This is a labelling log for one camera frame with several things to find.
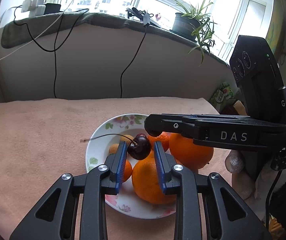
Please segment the smooth bright orange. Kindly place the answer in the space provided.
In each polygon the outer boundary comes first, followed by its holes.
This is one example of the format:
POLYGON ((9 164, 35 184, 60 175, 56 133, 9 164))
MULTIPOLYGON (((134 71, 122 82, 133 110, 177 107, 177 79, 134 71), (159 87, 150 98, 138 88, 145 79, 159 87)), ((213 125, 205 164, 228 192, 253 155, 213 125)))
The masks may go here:
POLYGON ((169 150, 175 159, 190 170, 198 170, 205 167, 214 154, 213 147, 196 145, 192 139, 176 133, 172 133, 169 137, 169 150))

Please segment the large speckled orange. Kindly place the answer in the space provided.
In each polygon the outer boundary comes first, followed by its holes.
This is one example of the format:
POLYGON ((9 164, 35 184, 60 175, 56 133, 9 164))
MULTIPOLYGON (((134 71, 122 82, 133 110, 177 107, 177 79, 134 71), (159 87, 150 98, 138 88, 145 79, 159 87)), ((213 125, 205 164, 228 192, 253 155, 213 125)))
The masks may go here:
POLYGON ((165 195, 161 191, 153 150, 147 158, 135 164, 132 185, 137 196, 150 204, 170 204, 176 200, 176 195, 165 195))

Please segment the black power adapter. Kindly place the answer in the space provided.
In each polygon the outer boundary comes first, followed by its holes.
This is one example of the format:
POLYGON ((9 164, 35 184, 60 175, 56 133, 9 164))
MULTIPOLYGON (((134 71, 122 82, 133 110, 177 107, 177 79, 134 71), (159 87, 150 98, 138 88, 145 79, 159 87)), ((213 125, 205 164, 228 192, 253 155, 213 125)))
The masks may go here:
POLYGON ((55 14, 61 11, 61 5, 57 3, 46 3, 44 15, 55 14))

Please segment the small mandarin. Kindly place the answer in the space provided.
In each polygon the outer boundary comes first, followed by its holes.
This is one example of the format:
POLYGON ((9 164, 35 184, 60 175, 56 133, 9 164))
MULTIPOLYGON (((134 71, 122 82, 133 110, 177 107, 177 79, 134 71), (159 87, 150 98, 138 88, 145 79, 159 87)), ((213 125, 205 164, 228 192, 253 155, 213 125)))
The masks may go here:
POLYGON ((157 137, 152 137, 149 135, 148 140, 151 144, 151 149, 154 149, 154 145, 157 141, 160 141, 163 147, 163 150, 166 152, 169 149, 169 138, 170 138, 170 133, 167 132, 162 132, 161 135, 157 137))

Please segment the black device on sill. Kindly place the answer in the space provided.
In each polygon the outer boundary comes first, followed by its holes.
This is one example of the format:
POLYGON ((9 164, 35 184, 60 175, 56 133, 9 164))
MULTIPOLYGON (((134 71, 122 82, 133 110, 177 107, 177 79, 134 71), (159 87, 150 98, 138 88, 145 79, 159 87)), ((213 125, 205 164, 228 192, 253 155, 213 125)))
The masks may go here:
POLYGON ((130 19, 131 17, 136 17, 143 23, 144 26, 152 25, 157 28, 161 28, 161 26, 158 23, 152 20, 154 14, 150 14, 145 10, 138 10, 136 7, 126 8, 126 12, 128 19, 130 19))

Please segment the potted spider plant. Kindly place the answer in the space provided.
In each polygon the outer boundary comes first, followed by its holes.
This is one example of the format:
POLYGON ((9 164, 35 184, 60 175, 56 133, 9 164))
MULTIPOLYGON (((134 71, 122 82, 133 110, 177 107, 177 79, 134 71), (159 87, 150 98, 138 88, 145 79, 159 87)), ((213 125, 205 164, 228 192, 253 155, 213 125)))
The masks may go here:
POLYGON ((214 25, 215 22, 211 20, 211 13, 207 12, 207 8, 213 4, 209 2, 206 4, 206 0, 202 0, 202 3, 197 7, 190 4, 189 8, 183 5, 179 0, 172 0, 175 2, 177 7, 180 7, 184 12, 180 12, 180 20, 183 23, 187 23, 186 28, 189 35, 194 37, 195 46, 189 50, 188 53, 194 50, 200 50, 201 61, 200 66, 204 62, 205 52, 209 55, 211 54, 211 47, 215 45, 214 35, 214 25))

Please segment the floral white plate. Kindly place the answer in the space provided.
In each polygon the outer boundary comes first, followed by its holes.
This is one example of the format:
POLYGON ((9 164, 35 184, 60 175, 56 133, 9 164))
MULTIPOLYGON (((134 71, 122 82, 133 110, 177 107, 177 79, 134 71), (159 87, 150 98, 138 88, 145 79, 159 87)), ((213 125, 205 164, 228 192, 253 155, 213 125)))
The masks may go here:
MULTIPOLYGON (((93 133, 93 137, 107 134, 88 142, 86 150, 86 171, 104 164, 111 145, 118 143, 120 137, 116 134, 136 136, 146 134, 144 130, 145 114, 122 114, 103 122, 93 133)), ((106 204, 124 215, 140 219, 158 219, 175 213, 176 204, 154 205, 140 199, 134 192, 132 180, 122 184, 118 195, 106 195, 106 204)))

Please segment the green snack bag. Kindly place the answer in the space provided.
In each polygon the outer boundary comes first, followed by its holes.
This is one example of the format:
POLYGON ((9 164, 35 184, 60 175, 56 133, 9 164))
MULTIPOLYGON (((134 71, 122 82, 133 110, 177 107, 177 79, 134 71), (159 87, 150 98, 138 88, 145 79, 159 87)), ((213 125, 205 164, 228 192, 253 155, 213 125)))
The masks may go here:
POLYGON ((219 85, 209 100, 209 103, 221 112, 226 106, 232 105, 235 101, 234 92, 228 82, 223 82, 219 85))

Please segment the white power strip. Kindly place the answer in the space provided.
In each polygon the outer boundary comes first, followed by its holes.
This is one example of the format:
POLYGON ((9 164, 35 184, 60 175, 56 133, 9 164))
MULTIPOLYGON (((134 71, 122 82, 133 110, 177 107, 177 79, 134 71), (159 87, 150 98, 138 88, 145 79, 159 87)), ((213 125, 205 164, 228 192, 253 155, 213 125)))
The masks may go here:
POLYGON ((29 17, 36 17, 44 15, 45 8, 44 0, 25 0, 21 12, 29 12, 29 17))

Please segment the cardboard box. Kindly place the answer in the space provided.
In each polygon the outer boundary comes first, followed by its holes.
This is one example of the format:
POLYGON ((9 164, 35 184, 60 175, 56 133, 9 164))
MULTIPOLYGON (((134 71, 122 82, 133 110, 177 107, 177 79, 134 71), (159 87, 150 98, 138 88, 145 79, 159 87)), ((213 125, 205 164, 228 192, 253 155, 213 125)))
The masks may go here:
POLYGON ((240 100, 235 101, 231 105, 227 105, 221 111, 223 115, 242 115, 247 116, 246 109, 240 100))

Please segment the small tangerine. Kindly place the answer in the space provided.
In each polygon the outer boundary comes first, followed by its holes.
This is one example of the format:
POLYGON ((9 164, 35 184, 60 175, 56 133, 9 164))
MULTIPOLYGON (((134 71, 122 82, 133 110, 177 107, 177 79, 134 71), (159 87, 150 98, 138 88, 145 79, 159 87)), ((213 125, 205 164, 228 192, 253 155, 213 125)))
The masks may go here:
POLYGON ((129 160, 126 160, 125 170, 123 174, 123 182, 126 182, 132 175, 133 168, 129 160))

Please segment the dark cherry long stem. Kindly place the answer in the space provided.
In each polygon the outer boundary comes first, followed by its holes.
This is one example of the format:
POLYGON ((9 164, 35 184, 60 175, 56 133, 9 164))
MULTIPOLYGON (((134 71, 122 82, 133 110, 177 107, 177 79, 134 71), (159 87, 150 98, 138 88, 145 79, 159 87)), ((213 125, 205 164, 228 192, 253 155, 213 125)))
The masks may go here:
MULTIPOLYGON (((87 139, 86 141, 96 140, 102 137, 107 137, 112 135, 120 136, 124 134, 118 134, 118 133, 103 134, 97 137, 92 137, 90 139, 87 139)), ((151 144, 145 135, 136 136, 134 140, 127 146, 127 152, 132 158, 136 160, 143 160, 149 156, 151 152, 151 144)))

